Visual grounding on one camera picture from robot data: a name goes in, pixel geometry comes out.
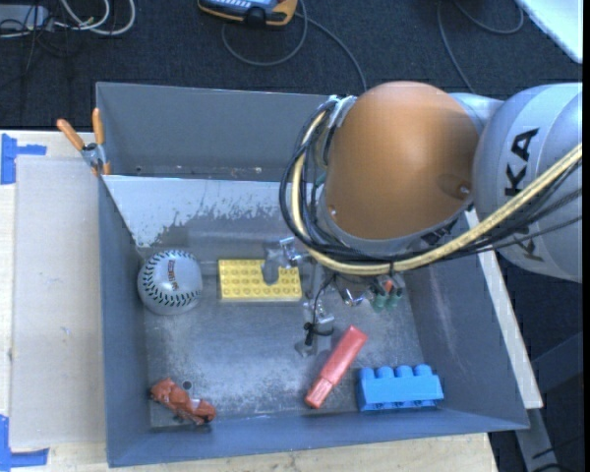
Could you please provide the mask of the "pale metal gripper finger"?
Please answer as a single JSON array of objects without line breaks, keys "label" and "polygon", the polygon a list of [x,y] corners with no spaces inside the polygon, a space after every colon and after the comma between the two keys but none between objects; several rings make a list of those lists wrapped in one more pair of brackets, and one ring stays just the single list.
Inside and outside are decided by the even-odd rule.
[{"label": "pale metal gripper finger", "polygon": [[327,351],[334,332],[334,315],[323,304],[308,301],[303,305],[303,316],[303,332],[295,350],[304,358]]},{"label": "pale metal gripper finger", "polygon": [[264,262],[262,263],[262,275],[264,282],[273,285],[279,278],[279,272],[301,266],[310,255],[295,241],[293,236],[272,240],[263,243]]}]

